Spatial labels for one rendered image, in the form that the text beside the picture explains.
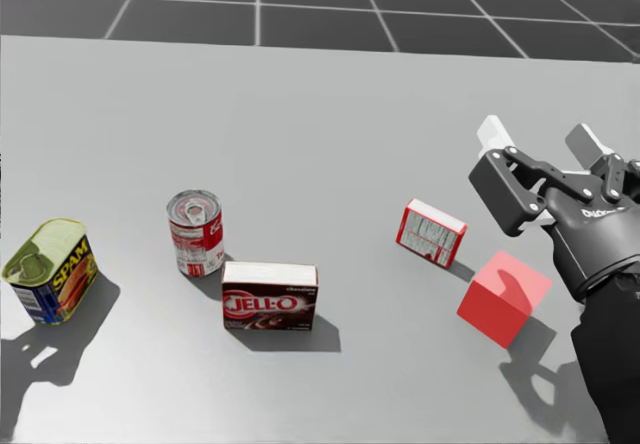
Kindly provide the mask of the red and white can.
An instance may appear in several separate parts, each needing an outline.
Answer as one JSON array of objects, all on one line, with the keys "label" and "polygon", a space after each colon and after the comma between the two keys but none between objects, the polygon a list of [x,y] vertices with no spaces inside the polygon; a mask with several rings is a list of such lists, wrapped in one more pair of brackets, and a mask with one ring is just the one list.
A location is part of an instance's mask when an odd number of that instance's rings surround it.
[{"label": "red and white can", "polygon": [[166,206],[178,269],[205,277],[223,264],[222,207],[216,195],[200,189],[176,194]]}]

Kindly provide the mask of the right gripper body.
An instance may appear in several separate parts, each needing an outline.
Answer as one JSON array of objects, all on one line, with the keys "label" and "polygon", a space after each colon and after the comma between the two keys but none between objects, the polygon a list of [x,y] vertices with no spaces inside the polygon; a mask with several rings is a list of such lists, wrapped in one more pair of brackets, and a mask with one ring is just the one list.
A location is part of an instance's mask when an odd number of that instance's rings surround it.
[{"label": "right gripper body", "polygon": [[542,227],[553,243],[553,263],[575,301],[640,262],[640,203],[625,196],[611,203],[594,186],[580,186],[576,195],[555,186],[539,193],[554,218]]}]

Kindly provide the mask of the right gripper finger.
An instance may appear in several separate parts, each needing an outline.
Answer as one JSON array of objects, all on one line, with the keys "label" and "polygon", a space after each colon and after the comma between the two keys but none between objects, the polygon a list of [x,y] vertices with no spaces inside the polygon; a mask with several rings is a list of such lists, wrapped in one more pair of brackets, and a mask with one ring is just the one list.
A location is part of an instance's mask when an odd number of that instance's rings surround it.
[{"label": "right gripper finger", "polygon": [[602,179],[602,194],[608,202],[627,196],[640,204],[640,159],[625,161],[586,124],[577,124],[565,137],[565,144],[585,171]]},{"label": "right gripper finger", "polygon": [[527,228],[555,222],[546,199],[551,188],[582,204],[591,202],[580,174],[567,174],[518,149],[497,116],[484,119],[477,137],[482,151],[469,181],[506,235],[517,237]]}]

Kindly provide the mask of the red and white carton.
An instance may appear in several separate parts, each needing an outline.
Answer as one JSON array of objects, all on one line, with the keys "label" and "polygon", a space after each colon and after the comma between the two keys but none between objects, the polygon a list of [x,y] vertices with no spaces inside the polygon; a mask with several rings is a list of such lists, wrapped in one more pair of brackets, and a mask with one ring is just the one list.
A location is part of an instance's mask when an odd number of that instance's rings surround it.
[{"label": "red and white carton", "polygon": [[467,229],[463,221],[413,198],[404,209],[396,243],[447,269]]}]

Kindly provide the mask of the pink cube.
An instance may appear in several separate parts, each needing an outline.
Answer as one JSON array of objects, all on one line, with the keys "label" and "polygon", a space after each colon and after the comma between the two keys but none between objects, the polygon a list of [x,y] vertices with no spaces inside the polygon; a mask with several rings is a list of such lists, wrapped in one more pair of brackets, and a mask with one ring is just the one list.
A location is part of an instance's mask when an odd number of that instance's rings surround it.
[{"label": "pink cube", "polygon": [[498,251],[473,277],[457,315],[507,349],[552,286],[552,280]]}]

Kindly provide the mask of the green and blue rectangular can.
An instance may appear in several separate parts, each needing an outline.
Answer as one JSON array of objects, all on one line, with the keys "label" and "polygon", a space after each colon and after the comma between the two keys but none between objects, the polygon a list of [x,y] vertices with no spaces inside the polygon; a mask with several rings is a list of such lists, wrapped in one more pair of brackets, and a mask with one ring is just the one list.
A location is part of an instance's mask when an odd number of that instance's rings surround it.
[{"label": "green and blue rectangular can", "polygon": [[8,260],[2,279],[35,322],[59,325],[74,314],[98,273],[86,225],[54,218]]}]

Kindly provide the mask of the dark red carton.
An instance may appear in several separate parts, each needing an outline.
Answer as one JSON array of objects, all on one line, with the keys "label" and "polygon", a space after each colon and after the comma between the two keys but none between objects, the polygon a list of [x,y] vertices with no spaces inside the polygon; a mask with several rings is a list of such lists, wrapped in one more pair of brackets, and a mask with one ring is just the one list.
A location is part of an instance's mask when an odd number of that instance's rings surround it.
[{"label": "dark red carton", "polygon": [[223,323],[229,331],[313,328],[319,291],[314,265],[228,261],[221,285]]}]

